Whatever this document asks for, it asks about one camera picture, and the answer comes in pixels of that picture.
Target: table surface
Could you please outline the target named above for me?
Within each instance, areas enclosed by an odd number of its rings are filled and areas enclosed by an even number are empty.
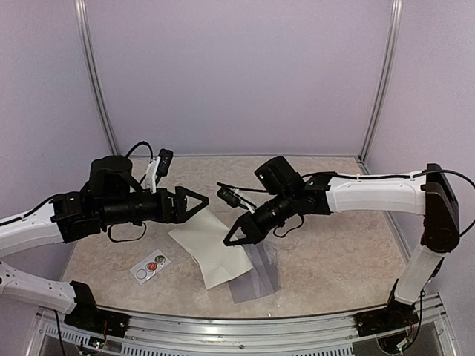
[[[269,157],[176,157],[162,187],[181,185],[206,195],[209,210],[231,226],[242,213],[216,197],[216,182],[262,188],[254,170]],[[351,158],[288,157],[300,174],[314,171],[360,173]],[[141,177],[147,159],[134,159]],[[249,196],[257,204],[265,194]],[[297,225],[298,217],[288,226]],[[87,283],[98,304],[138,312],[191,317],[287,317],[341,312],[386,303],[404,260],[383,213],[351,211],[308,216],[284,239],[267,237],[277,251],[281,289],[257,300],[234,304],[227,283],[206,290],[199,267],[169,235],[175,225],[150,222],[133,243],[111,243],[105,234],[80,240],[63,280]],[[114,226],[118,240],[139,236],[132,224]],[[139,285],[129,269],[156,249],[171,260],[158,275]]]

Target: white sticker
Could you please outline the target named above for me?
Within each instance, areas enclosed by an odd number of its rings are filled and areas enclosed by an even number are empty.
[[[170,260],[168,257],[165,256],[161,250],[156,250],[142,261],[138,262],[138,264],[132,267],[130,271],[137,282],[143,284],[169,263]]]

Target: round sticker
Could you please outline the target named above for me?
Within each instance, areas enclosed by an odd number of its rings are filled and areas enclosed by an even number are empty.
[[[155,257],[155,262],[161,265],[162,263],[165,262],[165,256],[163,256],[161,254],[156,256]]]
[[[147,271],[141,268],[137,271],[135,276],[137,277],[138,280],[143,280],[145,277],[147,277]]]
[[[157,269],[158,265],[155,263],[155,262],[150,262],[148,265],[147,265],[147,269],[149,271],[155,271]]]

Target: green sticker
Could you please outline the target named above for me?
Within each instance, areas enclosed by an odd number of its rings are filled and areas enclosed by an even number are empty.
[[[162,263],[165,262],[165,256],[163,256],[163,255],[156,256],[155,257],[155,262],[158,263],[159,265],[161,265]]]

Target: white napkin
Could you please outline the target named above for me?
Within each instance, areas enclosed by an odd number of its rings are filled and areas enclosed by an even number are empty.
[[[233,280],[253,268],[242,246],[223,244],[228,232],[228,227],[208,209],[169,232],[197,261],[206,289]]]

